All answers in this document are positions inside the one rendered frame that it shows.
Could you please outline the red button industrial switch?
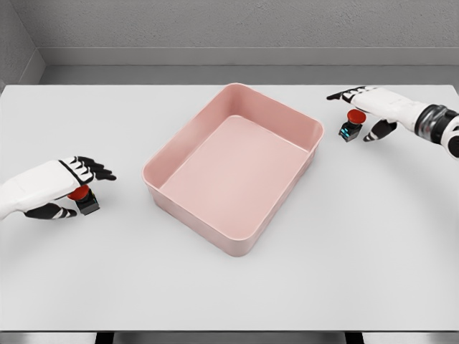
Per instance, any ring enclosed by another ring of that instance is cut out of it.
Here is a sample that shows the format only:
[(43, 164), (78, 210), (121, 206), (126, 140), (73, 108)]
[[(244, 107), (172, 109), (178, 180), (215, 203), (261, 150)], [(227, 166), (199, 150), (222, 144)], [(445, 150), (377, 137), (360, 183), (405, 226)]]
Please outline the red button industrial switch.
[(67, 197), (76, 203), (80, 213), (85, 216), (100, 208), (95, 194), (88, 185), (76, 188)]
[(339, 135), (346, 141), (349, 142), (355, 139), (366, 120), (366, 114), (357, 109), (352, 109), (347, 112), (347, 121), (341, 126)]

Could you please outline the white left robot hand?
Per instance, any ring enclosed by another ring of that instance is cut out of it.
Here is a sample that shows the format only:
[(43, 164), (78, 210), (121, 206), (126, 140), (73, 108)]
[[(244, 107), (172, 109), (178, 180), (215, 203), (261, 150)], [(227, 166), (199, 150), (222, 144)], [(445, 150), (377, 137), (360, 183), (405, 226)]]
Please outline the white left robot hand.
[(16, 210), (32, 219), (66, 219), (77, 216), (54, 201), (94, 180), (114, 181), (113, 172), (84, 156), (51, 160), (14, 177), (19, 187), (14, 197)]

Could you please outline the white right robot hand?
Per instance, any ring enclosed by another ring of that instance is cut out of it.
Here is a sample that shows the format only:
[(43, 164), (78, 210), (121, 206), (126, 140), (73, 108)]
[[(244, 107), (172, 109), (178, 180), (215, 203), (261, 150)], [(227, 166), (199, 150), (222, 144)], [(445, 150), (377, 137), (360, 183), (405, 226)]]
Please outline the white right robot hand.
[(364, 142), (380, 140), (389, 135), (400, 123), (412, 131), (413, 124), (407, 118), (409, 99), (383, 87), (361, 86), (337, 92), (326, 97), (327, 100), (344, 100), (356, 109), (375, 115), (379, 121), (363, 138)]

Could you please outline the pink rectangular plastic basket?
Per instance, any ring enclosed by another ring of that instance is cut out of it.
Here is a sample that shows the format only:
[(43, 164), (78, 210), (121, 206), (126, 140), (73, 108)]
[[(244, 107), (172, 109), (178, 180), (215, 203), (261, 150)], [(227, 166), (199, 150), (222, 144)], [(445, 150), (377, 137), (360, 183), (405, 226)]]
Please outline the pink rectangular plastic basket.
[(311, 164), (324, 128), (240, 83), (224, 86), (144, 165), (161, 209), (246, 255)]

